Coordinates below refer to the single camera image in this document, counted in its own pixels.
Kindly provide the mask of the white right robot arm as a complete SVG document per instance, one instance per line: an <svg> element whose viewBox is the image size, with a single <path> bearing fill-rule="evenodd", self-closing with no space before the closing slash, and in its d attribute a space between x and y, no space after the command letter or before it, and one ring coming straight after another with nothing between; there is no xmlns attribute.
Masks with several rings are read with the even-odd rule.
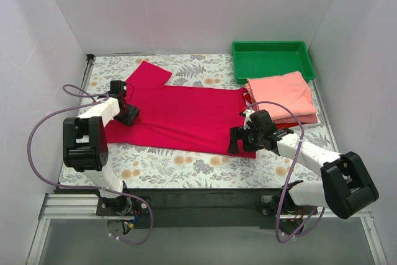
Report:
<svg viewBox="0 0 397 265"><path fill-rule="evenodd" d="M265 110L248 110L243 117L242 126L230 129L229 153L266 149L296 160L321 179L290 184L280 199L286 213L296 213L303 206L325 207L347 219L378 200L379 192L357 153L337 153L302 141L293 130L277 128Z"/></svg>

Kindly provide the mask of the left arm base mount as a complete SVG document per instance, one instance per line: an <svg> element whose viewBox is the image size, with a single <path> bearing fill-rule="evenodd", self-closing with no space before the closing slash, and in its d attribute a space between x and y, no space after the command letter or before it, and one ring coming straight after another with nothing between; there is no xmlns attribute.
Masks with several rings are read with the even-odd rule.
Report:
<svg viewBox="0 0 397 265"><path fill-rule="evenodd" d="M148 206L151 205L151 199L144 197L143 200L146 202L124 196L116 198L100 197L96 215L116 217L115 222L121 225L122 235L127 235L136 227L140 218L149 216Z"/></svg>

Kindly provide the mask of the magenta red t-shirt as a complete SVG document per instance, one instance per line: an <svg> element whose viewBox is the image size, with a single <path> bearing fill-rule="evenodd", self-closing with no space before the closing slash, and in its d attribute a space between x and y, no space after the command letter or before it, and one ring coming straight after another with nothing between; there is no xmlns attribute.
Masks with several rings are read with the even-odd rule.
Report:
<svg viewBox="0 0 397 265"><path fill-rule="evenodd" d="M108 143L227 155L230 128L244 123L246 90L168 86L171 72L146 61L130 75L128 103L139 109L133 125L105 127Z"/></svg>

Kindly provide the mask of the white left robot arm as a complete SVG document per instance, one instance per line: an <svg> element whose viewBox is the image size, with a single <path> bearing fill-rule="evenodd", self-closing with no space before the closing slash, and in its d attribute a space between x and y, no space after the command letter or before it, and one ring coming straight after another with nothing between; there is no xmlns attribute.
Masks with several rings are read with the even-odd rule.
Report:
<svg viewBox="0 0 397 265"><path fill-rule="evenodd" d="M115 122L133 125L139 109L127 103L127 83L111 81L110 90L96 96L93 106L77 117L63 122L63 162L66 167L83 173L99 188L101 197L112 199L110 207L118 215L131 211L132 200L121 194L125 183L108 164L109 149L105 128Z"/></svg>

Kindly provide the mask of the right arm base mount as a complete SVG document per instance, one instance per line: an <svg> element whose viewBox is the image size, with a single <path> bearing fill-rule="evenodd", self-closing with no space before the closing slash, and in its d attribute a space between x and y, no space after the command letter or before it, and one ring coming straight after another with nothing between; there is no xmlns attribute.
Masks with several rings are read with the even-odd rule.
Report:
<svg viewBox="0 0 397 265"><path fill-rule="evenodd" d="M259 212L268 217L276 217L280 195L263 195L256 203ZM285 234L291 234L301 225L307 215L313 210L310 206L295 205L288 195L284 198L280 213L279 229Z"/></svg>

